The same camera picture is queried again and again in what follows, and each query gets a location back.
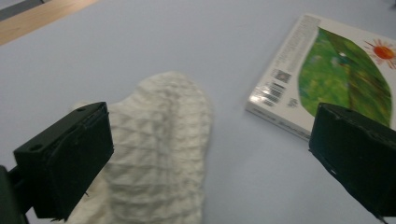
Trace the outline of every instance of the light blue surface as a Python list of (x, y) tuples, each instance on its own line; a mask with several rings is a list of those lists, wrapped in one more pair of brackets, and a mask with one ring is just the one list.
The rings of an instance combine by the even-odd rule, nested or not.
[[(78, 101), (131, 94), (151, 75), (190, 75), (212, 100), (205, 224), (379, 223), (308, 151), (245, 110), (304, 13), (396, 39), (390, 0), (103, 0), (0, 47), (0, 164)], [(49, 223), (36, 220), (31, 223)], [(388, 218), (396, 223), (395, 218)]]

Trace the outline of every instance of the barcode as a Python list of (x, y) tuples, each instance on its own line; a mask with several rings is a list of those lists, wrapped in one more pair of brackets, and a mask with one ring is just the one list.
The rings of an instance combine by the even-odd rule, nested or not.
[(281, 85), (272, 82), (270, 85), (266, 86), (262, 91), (263, 102), (265, 105), (274, 106), (279, 103), (282, 98), (285, 88)]

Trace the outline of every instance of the book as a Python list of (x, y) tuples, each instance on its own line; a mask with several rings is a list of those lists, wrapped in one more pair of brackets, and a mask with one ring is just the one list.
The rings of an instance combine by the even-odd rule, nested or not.
[(247, 110), (309, 141), (319, 103), (393, 130), (396, 41), (304, 14), (254, 88)]

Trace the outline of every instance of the book spine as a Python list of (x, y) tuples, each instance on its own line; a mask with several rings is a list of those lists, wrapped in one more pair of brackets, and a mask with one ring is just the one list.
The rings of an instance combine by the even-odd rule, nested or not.
[(274, 113), (271, 113), (268, 110), (264, 110), (250, 101), (247, 102), (247, 111), (261, 117), (262, 119), (266, 119), (266, 120), (270, 121), (271, 123), (275, 124), (276, 126), (282, 128), (290, 133), (293, 133), (293, 134), (303, 138), (305, 141), (309, 141), (309, 139), (311, 137), (311, 132), (309, 132), (308, 130), (305, 130), (304, 128), (299, 127), (299, 126), (287, 121), (286, 119), (283, 119), (280, 116), (278, 116)]

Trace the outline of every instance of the knitted fabric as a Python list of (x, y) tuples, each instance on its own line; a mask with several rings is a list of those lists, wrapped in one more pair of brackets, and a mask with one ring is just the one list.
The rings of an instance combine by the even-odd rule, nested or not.
[(114, 154), (67, 223), (201, 223), (212, 123), (205, 95), (169, 72), (108, 110)]

